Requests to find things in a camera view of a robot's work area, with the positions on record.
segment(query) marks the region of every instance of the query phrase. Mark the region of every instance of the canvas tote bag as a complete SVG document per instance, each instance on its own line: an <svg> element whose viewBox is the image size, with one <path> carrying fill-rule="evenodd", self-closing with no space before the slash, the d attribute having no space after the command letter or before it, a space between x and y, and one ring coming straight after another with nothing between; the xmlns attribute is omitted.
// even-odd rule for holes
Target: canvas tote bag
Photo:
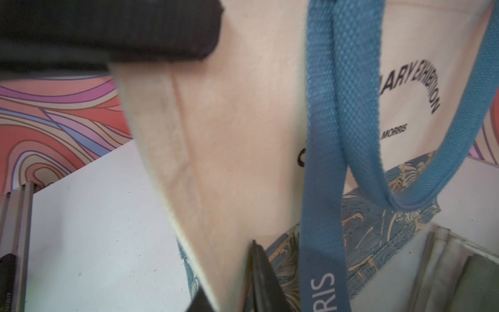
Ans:
<svg viewBox="0 0 499 312"><path fill-rule="evenodd" d="M404 211L436 196L497 89L497 9L491 18L490 0L223 6L208 59L112 66L143 160L217 310L240 311L250 242L270 245L303 204L301 309L348 311L341 193L359 184ZM393 197L383 170L438 149L451 122L432 174ZM347 164L355 179L343 183Z"/></svg>

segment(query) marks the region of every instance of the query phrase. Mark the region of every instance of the psychedelic swirl pattern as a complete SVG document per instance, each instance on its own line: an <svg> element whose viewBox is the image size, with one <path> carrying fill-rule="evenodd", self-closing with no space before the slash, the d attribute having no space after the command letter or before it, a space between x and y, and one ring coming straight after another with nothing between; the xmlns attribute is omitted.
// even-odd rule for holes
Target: psychedelic swirl pattern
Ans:
<svg viewBox="0 0 499 312"><path fill-rule="evenodd" d="M45 187L132 136L107 76L0 81L0 191Z"/></svg>

